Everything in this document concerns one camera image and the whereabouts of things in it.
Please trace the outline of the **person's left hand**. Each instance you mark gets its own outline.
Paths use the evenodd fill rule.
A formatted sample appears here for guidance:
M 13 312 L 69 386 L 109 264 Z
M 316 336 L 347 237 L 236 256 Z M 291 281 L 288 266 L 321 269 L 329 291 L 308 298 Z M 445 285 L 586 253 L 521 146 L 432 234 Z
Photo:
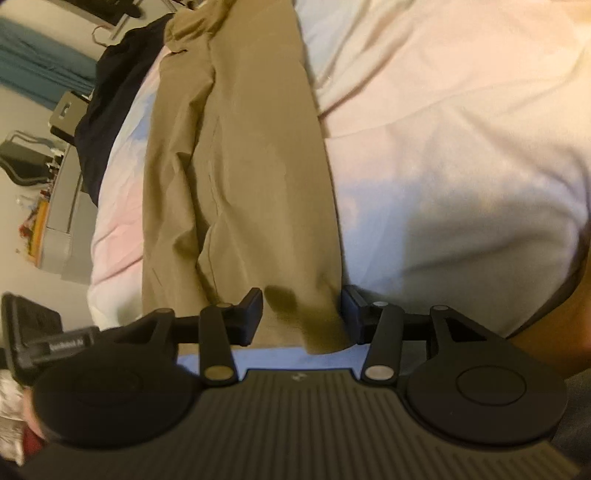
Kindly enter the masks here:
M 23 419 L 27 424 L 28 428 L 42 441 L 48 442 L 45 436 L 39 417 L 35 412 L 33 406 L 33 392 L 30 388 L 25 388 L 22 394 L 23 399 Z

